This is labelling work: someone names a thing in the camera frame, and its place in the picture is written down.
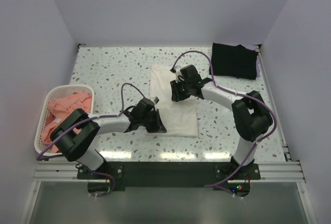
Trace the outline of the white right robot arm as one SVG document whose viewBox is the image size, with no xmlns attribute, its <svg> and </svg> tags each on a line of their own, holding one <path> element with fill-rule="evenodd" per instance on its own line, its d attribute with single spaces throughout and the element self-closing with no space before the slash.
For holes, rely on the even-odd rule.
<svg viewBox="0 0 331 224">
<path fill-rule="evenodd" d="M 260 93 L 237 93 L 233 89 L 218 86 L 212 78 L 203 79 L 193 65 L 171 68 L 170 71 L 175 74 L 175 80 L 170 82 L 172 101 L 184 101 L 194 96 L 232 111 L 239 142 L 231 158 L 236 163 L 230 166 L 230 172 L 234 178 L 243 178 L 249 172 L 248 165 L 254 161 L 258 140 L 274 123 Z"/>
</svg>

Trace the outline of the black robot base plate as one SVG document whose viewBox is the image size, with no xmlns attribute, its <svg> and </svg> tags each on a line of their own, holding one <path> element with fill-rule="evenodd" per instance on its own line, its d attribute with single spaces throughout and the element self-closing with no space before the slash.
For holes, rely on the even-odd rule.
<svg viewBox="0 0 331 224">
<path fill-rule="evenodd" d="M 252 180 L 260 180 L 256 163 L 240 168 L 234 176 L 233 162 L 105 162 L 96 171 L 77 164 L 77 178 L 87 180 L 92 195 L 105 196 L 127 187 L 202 188 L 216 184 L 216 190 L 227 190 L 244 197 Z"/>
</svg>

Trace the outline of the white t-shirt red print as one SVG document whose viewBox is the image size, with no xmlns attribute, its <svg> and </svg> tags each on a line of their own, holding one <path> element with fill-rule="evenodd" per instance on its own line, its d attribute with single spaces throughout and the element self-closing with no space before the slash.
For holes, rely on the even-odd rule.
<svg viewBox="0 0 331 224">
<path fill-rule="evenodd" d="M 197 137 L 197 103 L 192 97 L 173 102 L 170 82 L 175 80 L 175 74 L 170 71 L 170 66 L 152 65 L 149 87 L 149 97 L 159 99 L 156 108 L 166 128 L 165 133 L 147 133 L 148 136 L 161 137 Z"/>
</svg>

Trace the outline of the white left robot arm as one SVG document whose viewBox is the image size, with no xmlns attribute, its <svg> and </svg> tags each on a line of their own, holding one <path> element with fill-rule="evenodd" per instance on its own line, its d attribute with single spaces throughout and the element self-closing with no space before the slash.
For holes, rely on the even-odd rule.
<svg viewBox="0 0 331 224">
<path fill-rule="evenodd" d="M 69 162 L 77 161 L 87 166 L 94 178 L 103 178 L 107 173 L 106 160 L 91 148 L 94 138 L 106 133 L 132 132 L 139 127 L 148 133 L 166 133 L 156 108 L 158 102 L 157 97 L 144 97 L 120 116 L 94 115 L 76 109 L 50 134 L 50 139 Z"/>
</svg>

